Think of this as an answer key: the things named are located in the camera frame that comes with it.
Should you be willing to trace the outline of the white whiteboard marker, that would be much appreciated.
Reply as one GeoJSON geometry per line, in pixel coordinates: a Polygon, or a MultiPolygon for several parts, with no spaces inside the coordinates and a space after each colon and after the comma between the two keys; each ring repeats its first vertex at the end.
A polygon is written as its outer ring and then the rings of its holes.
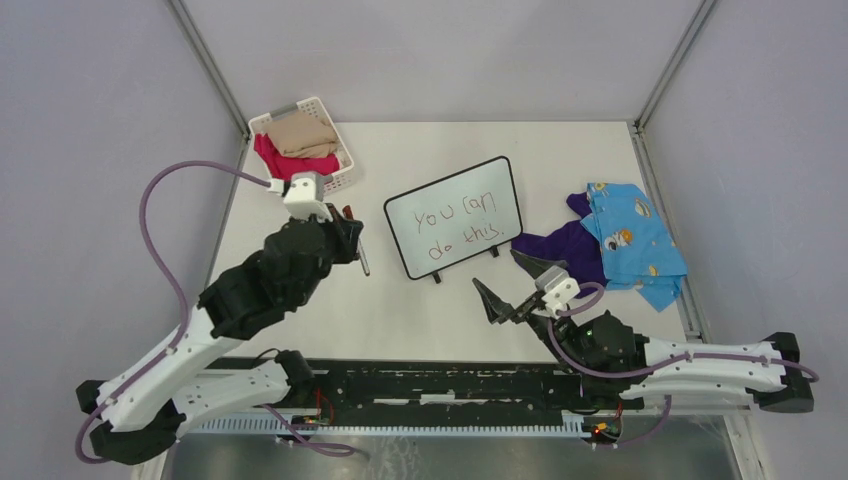
{"type": "Polygon", "coordinates": [[[371,269],[366,258],[366,252],[362,240],[359,240],[357,243],[357,254],[364,275],[369,277],[371,275],[371,269]]]}

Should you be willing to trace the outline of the black framed whiteboard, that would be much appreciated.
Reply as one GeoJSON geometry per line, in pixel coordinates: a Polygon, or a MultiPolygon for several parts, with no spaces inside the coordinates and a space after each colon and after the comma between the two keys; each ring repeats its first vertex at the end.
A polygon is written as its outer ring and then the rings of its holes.
{"type": "Polygon", "coordinates": [[[387,199],[383,212],[406,276],[419,280],[489,252],[524,230],[510,160],[499,156],[387,199]]]}

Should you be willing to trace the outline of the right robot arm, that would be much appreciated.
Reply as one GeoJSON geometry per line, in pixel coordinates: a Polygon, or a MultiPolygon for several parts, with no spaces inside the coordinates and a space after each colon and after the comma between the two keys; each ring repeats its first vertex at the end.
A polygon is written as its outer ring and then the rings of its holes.
{"type": "Polygon", "coordinates": [[[597,304],[604,286],[578,282],[562,261],[511,255],[532,275],[534,291],[514,306],[473,279],[487,319],[527,325],[567,372],[580,376],[577,392],[585,405],[714,396],[750,401],[772,413],[813,411],[812,386],[819,376],[801,364],[794,334],[777,332],[741,345],[671,341],[640,334],[610,311],[578,324],[575,315],[597,304]]]}

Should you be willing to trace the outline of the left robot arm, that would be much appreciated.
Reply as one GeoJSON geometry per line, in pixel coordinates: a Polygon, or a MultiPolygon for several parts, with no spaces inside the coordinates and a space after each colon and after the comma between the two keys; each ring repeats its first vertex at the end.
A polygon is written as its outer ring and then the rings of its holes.
{"type": "Polygon", "coordinates": [[[168,450],[193,427],[252,406],[306,405],[314,375],[297,350],[210,383],[194,383],[211,363],[307,304],[335,265],[358,261],[364,224],[335,207],[327,219],[291,218],[262,249],[225,270],[188,319],[142,360],[110,381],[76,390],[87,413],[75,446],[88,464],[137,465],[168,450]]]}

